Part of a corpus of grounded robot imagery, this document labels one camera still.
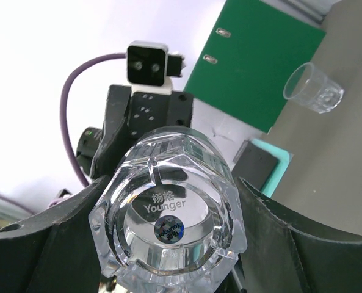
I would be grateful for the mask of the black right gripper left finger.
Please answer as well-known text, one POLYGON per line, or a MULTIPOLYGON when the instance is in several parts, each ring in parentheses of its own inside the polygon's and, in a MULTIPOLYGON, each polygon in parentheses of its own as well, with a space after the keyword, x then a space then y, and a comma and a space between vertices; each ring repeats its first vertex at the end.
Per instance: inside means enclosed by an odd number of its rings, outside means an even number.
POLYGON ((89 213, 109 181, 0 230, 0 292, 98 292, 89 213))

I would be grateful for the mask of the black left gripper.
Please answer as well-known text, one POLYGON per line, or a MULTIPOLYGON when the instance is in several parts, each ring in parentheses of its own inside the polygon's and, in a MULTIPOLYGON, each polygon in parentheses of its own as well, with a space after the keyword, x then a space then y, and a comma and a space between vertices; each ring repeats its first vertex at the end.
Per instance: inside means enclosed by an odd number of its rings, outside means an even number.
POLYGON ((191 125, 194 96, 190 93, 135 92, 130 97, 128 86, 109 87, 101 139, 90 168, 91 179, 113 176, 126 153, 128 139, 135 142, 146 133, 165 126, 191 125))

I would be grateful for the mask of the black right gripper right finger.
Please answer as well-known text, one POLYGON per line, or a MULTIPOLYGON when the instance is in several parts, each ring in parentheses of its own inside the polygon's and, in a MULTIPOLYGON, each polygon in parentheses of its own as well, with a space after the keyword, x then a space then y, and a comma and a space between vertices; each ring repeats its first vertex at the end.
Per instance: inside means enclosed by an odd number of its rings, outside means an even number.
POLYGON ((362 292, 362 236, 311 220, 242 178, 247 292, 362 292))

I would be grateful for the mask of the clear heavy-base glass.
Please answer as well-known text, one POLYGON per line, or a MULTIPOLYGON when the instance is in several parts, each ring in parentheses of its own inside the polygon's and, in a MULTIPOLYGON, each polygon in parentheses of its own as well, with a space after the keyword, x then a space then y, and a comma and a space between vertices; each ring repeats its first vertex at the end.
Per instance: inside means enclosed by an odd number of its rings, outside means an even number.
POLYGON ((129 149, 89 224, 101 273, 131 292, 214 292, 247 249, 228 164, 185 126, 129 149))

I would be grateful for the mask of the clear faceted plastic cup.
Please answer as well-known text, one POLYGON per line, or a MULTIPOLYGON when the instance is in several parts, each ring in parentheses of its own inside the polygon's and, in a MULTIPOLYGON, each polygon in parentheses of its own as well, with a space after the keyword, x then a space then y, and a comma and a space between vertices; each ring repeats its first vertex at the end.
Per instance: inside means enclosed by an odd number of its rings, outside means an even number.
POLYGON ((299 66, 288 78, 283 97, 309 110, 324 114, 342 101, 345 90, 311 62, 299 66))

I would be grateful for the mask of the teal tray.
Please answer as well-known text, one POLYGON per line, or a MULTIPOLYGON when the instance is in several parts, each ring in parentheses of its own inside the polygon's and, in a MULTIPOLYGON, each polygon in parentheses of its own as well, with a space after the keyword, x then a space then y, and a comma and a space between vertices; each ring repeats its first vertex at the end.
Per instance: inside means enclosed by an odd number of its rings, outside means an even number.
POLYGON ((264 183, 261 192, 271 198, 273 193, 275 192, 277 186, 279 185, 282 177, 284 176, 289 164, 293 158, 293 154, 287 150, 284 150, 278 146, 272 145, 268 142, 265 142, 260 139, 253 139, 252 144, 256 147, 268 152, 275 159, 277 159, 277 163, 269 175, 268 179, 264 183))

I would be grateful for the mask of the green lever arch binder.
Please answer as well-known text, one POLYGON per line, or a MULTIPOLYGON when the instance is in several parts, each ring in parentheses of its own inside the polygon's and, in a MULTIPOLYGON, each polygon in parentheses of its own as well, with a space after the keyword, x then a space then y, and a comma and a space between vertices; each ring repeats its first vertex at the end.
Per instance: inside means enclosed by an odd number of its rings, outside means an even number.
POLYGON ((286 104, 288 77, 310 61, 324 36, 262 1, 226 1, 186 91, 267 133, 286 104))

